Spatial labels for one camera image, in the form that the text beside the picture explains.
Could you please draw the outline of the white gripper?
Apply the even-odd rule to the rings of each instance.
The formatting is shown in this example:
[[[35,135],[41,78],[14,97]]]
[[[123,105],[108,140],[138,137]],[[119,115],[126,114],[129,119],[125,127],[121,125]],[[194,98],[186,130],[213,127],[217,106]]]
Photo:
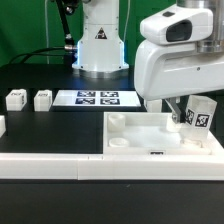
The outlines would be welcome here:
[[[166,99],[173,122],[184,123],[176,97],[224,89],[224,53],[200,54],[194,43],[159,46],[145,40],[136,52],[134,86],[145,100]]]

